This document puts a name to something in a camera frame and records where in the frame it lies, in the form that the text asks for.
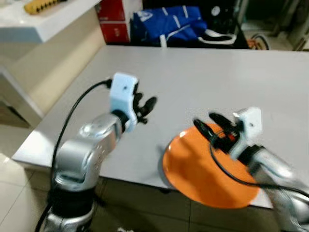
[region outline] blue bag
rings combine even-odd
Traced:
[[[141,42],[197,40],[207,29],[198,7],[174,6],[134,13],[132,33]]]

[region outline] silver robotic arm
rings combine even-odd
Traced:
[[[133,131],[138,122],[146,123],[156,98],[139,107],[134,76],[116,73],[112,80],[111,112],[84,124],[78,134],[59,149],[49,192],[51,208],[45,232],[86,232],[94,211],[94,189],[101,164],[120,141],[124,131]]]
[[[220,138],[201,120],[195,119],[194,125],[207,140],[214,141],[214,148],[247,166],[257,183],[240,182],[264,188],[281,231],[309,232],[309,187],[296,177],[286,162],[254,144],[254,138],[262,132],[260,109],[242,110],[234,113],[234,117],[235,123],[232,123],[220,114],[210,113],[210,118],[224,131],[225,136]]]

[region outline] power cord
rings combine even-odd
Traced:
[[[302,194],[304,195],[305,197],[308,197],[309,198],[309,194],[300,190],[300,189],[295,189],[295,188],[292,188],[292,187],[287,187],[287,186],[281,186],[281,185],[272,185],[272,184],[258,184],[258,183],[251,183],[251,182],[247,182],[247,181],[244,181],[244,180],[241,180],[241,179],[238,179],[237,177],[235,177],[234,175],[232,175],[228,170],[226,170],[222,165],[221,163],[218,161],[218,159],[216,158],[216,156],[214,155],[213,153],[213,145],[216,141],[217,138],[219,138],[219,135],[222,134],[222,133],[225,133],[226,131],[220,131],[218,133],[216,133],[211,139],[210,139],[210,143],[209,143],[209,151],[210,151],[210,154],[211,154],[211,157],[213,159],[213,161],[216,163],[216,165],[220,168],[220,170],[226,174],[228,177],[230,177],[232,180],[236,181],[236,182],[239,182],[243,185],[247,185],[247,186],[253,186],[253,187],[259,187],[259,188],[262,188],[262,189],[278,189],[278,190],[287,190],[287,191],[292,191],[292,192],[297,192],[299,194]]]
[[[112,85],[112,79],[107,79],[105,81],[100,81],[94,85],[92,85],[91,87],[89,87],[78,99],[77,101],[75,102],[75,104],[73,105],[73,107],[71,108],[70,112],[68,113],[68,116],[66,118],[66,120],[64,121],[64,124],[62,126],[62,129],[61,129],[61,132],[58,136],[58,139],[57,139],[57,142],[56,142],[56,145],[54,147],[54,152],[53,152],[53,158],[52,158],[52,168],[51,168],[51,175],[50,175],[50,186],[51,188],[53,188],[53,179],[54,179],[54,173],[55,173],[55,162],[56,162],[56,155],[57,155],[57,151],[59,149],[59,145],[60,145],[60,142],[61,142],[61,139],[62,139],[62,136],[64,134],[64,131],[65,129],[67,128],[68,126],[68,123],[69,123],[69,120],[72,116],[72,114],[74,113],[75,109],[77,108],[78,104],[81,102],[81,100],[89,93],[91,92],[93,89],[95,89],[96,87],[98,86],[102,86],[102,85],[105,85],[107,88],[111,88],[111,85]],[[94,195],[94,200],[96,202],[98,202],[98,204],[100,206],[103,206],[104,203],[102,201],[102,199],[97,196],[96,194]],[[49,203],[46,208],[44,209],[36,227],[35,227],[35,232],[40,232],[40,229],[41,229],[41,226],[47,216],[47,213],[48,211],[50,210],[51,208],[51,204]]]

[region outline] white wall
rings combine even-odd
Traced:
[[[46,43],[0,43],[0,65],[46,114],[104,44],[91,9]]]

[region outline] orange plate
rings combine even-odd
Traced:
[[[215,132],[216,124],[208,124]],[[219,162],[234,176],[254,182],[246,167],[221,150],[214,150]],[[256,197],[258,188],[248,187],[226,176],[212,160],[209,142],[195,127],[173,139],[163,157],[163,170],[170,183],[188,198],[217,208],[241,208]]]

